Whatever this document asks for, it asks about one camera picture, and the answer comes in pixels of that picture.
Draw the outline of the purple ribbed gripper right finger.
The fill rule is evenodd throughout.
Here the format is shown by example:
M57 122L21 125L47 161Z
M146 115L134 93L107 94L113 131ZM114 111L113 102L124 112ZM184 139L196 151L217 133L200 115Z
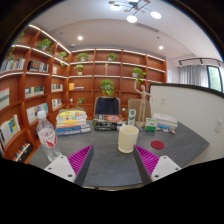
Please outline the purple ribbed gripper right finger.
M180 170L180 167L168 156L159 157L137 145L134 146L133 154L144 185Z

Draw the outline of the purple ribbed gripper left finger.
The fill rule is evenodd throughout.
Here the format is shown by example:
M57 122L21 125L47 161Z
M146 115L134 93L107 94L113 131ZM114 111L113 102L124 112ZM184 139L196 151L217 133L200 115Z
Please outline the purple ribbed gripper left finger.
M93 155L94 147L89 145L68 157L59 156L45 168L45 171L82 186Z

